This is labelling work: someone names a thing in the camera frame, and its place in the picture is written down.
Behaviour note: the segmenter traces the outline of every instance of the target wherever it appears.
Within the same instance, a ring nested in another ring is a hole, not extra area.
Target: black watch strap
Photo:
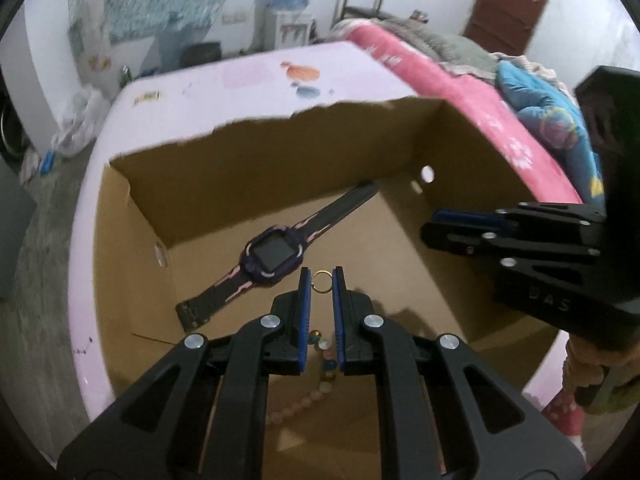
[[[331,202],[317,213],[296,224],[294,229],[302,235],[307,244],[310,244],[329,228],[375,196],[378,189],[378,185],[374,182],[363,182],[342,195],[338,200]]]
[[[254,286],[251,277],[236,266],[224,278],[211,285],[202,294],[183,301],[175,307],[185,332],[209,322],[209,318],[227,303]]]

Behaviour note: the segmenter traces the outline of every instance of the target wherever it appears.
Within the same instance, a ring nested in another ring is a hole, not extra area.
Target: cardboard box
[[[434,181],[422,184],[429,165]],[[556,330],[490,300],[468,260],[428,250],[419,229],[437,208],[493,210],[532,200],[494,147],[444,102],[405,98],[340,103],[286,120],[228,124],[212,135],[111,161],[95,232],[95,297],[102,351],[116,392],[184,337],[175,305],[238,262],[245,243],[293,225],[365,179],[380,193],[313,243],[312,271],[343,266],[347,284],[412,333],[462,336],[517,387],[535,372]],[[161,266],[162,248],[166,265]],[[200,329],[236,332],[295,290],[299,273],[254,288]],[[312,297],[311,329],[334,333],[331,295]],[[272,378],[269,410],[319,382],[310,349],[300,378]],[[338,377],[334,391],[267,430],[264,477],[378,478],[372,378]]]

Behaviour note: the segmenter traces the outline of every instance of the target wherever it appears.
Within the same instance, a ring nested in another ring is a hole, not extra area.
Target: white stand
[[[265,50],[309,44],[311,13],[304,10],[267,9],[264,27]]]

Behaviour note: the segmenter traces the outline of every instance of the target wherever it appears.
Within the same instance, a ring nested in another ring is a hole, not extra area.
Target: brown door
[[[465,36],[489,52],[524,53],[547,0],[476,0]]]

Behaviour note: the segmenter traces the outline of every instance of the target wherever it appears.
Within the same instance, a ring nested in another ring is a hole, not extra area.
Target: gray floor
[[[0,300],[0,392],[32,442],[55,460],[89,422],[66,320],[71,225],[89,155],[90,148],[57,160],[28,185],[36,211],[12,298]]]

